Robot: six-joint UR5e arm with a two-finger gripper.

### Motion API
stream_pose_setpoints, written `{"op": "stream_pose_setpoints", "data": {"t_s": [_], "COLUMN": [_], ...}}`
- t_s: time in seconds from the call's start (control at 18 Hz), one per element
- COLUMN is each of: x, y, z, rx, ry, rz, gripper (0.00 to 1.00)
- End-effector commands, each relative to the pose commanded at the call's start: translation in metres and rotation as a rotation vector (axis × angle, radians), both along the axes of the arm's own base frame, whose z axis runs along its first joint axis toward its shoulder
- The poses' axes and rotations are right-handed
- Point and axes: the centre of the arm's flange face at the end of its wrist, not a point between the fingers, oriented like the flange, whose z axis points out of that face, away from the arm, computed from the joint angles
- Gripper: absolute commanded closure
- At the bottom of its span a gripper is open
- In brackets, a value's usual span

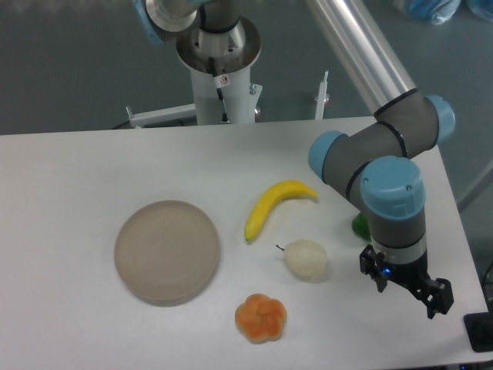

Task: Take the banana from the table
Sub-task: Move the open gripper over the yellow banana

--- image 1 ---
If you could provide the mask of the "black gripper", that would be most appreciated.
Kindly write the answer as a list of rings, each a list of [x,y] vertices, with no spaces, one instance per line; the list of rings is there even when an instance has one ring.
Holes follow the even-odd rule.
[[[451,282],[444,278],[432,280],[428,274],[428,252],[406,264],[395,264],[384,259],[377,248],[366,246],[359,256],[360,270],[368,275],[382,293],[389,281],[407,289],[427,308],[427,317],[446,315],[454,304]]]

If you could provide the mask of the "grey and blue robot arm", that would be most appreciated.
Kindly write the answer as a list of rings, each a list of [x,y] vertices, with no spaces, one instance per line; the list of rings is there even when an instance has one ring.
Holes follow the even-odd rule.
[[[450,105],[423,96],[361,1],[311,1],[309,8],[375,123],[354,135],[330,131],[312,144],[312,171],[367,218],[371,243],[360,269],[383,291],[388,282],[446,314],[450,281],[428,275],[424,184],[413,159],[454,130]],[[176,40],[193,81],[201,125],[253,123],[259,87],[249,81],[260,33],[237,1],[136,1],[153,42]]]

